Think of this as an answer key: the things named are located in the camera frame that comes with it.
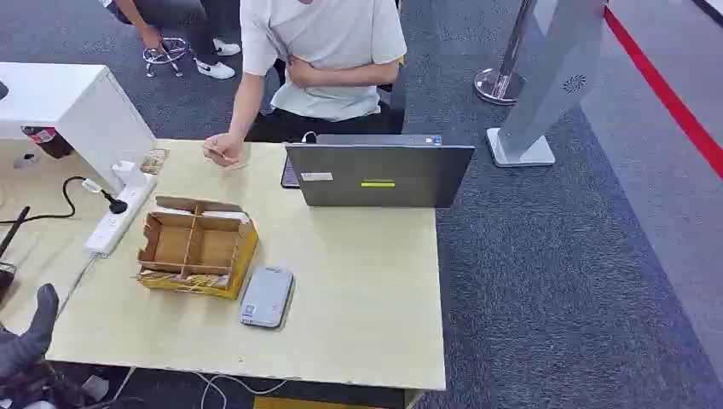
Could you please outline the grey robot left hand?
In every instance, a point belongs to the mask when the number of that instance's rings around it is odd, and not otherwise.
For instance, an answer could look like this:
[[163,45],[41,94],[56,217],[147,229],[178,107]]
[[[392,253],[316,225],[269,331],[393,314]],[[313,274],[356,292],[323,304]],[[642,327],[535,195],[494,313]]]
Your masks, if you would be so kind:
[[25,332],[18,335],[1,325],[1,379],[21,372],[48,351],[59,306],[55,287],[44,284],[37,291],[36,311]]

